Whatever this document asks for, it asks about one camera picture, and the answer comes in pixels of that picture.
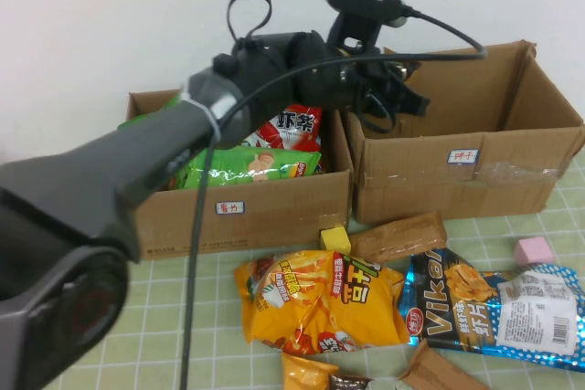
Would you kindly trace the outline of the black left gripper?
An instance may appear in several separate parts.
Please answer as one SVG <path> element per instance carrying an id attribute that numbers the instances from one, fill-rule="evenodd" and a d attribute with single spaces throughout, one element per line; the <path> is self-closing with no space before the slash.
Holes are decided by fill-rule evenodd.
<path id="1" fill-rule="evenodd" d="M 311 68 L 292 80 L 294 99 L 305 106 L 327 110 L 350 110 L 376 118 L 393 118 L 397 113 L 424 117 L 431 100 L 421 96 L 407 82 L 420 68 L 419 61 L 361 63 L 348 60 L 342 49 L 302 43 L 292 59 L 295 68 L 328 59 L 338 64 Z"/>

